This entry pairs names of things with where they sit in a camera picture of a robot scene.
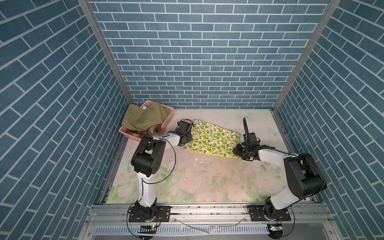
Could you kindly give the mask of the pink perforated plastic basket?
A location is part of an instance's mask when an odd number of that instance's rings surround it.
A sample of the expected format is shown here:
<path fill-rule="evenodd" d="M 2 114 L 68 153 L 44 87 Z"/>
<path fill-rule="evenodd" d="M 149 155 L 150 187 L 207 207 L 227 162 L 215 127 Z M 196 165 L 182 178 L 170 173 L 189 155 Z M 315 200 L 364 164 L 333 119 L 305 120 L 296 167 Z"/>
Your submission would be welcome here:
<path fill-rule="evenodd" d="M 163 134 L 174 115 L 174 108 L 152 101 L 145 101 L 140 107 L 129 105 L 119 133 L 136 141 L 145 135 L 158 137 Z"/>

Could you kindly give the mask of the lemon print skirt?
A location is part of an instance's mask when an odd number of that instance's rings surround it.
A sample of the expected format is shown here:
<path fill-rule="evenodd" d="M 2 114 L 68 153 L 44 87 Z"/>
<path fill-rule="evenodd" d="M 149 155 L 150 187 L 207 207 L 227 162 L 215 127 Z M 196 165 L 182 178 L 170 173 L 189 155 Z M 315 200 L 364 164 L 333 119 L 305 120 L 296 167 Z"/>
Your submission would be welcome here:
<path fill-rule="evenodd" d="M 218 157 L 238 158 L 233 150 L 240 142 L 240 133 L 194 120 L 191 134 L 192 141 L 184 145 L 185 150 Z"/>

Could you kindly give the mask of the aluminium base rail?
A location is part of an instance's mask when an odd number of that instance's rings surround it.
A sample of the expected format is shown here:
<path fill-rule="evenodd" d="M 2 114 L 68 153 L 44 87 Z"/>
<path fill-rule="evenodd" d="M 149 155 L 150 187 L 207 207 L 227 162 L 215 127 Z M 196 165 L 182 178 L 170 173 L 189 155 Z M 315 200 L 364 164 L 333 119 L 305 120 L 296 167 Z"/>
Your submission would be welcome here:
<path fill-rule="evenodd" d="M 132 204 L 94 205 L 81 240 L 133 239 L 266 239 L 339 240 L 341 234 L 324 203 L 301 201 L 289 209 L 290 221 L 252 221 L 249 205 L 260 203 L 159 204 L 159 227 L 130 213 Z"/>

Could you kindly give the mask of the red patterned skirt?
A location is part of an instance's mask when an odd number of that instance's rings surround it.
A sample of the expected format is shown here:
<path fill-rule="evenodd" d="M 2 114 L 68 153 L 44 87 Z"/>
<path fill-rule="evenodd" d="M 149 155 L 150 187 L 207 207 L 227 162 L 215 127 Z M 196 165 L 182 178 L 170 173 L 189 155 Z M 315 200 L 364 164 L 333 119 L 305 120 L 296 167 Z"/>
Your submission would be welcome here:
<path fill-rule="evenodd" d="M 149 136 L 152 136 L 152 137 L 160 136 L 161 132 L 162 132 L 162 127 L 160 125 L 158 125 L 158 126 L 150 127 L 146 131 L 138 131 L 138 130 L 130 131 L 130 134 L 135 136 L 135 137 L 137 137 L 137 138 L 142 139 L 143 136 L 145 136 L 145 135 L 149 135 Z"/>

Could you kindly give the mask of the olive green skirt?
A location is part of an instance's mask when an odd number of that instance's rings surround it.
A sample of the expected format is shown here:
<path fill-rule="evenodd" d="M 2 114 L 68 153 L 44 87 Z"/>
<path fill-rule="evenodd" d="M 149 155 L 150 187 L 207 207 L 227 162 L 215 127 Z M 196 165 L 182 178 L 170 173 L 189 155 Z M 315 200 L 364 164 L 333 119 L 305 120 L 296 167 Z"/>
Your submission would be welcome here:
<path fill-rule="evenodd" d="M 145 110 L 136 105 L 129 105 L 122 126 L 130 131 L 146 131 L 150 127 L 164 123 L 171 110 L 159 103 L 153 103 Z"/>

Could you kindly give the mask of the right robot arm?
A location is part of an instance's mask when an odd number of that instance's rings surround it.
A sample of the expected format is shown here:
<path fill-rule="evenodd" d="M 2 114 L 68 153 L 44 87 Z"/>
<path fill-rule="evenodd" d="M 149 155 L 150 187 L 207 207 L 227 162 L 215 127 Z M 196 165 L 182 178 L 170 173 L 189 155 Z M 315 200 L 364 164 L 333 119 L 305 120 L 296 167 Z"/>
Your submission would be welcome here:
<path fill-rule="evenodd" d="M 261 145 L 255 133 L 245 128 L 244 142 L 237 144 L 233 153 L 245 161 L 263 161 L 285 170 L 287 185 L 278 193 L 265 200 L 261 211 L 251 211 L 256 220 L 290 221 L 288 207 L 318 194 L 327 188 L 327 183 L 315 160 L 310 154 L 292 154 L 277 150 L 275 147 Z"/>

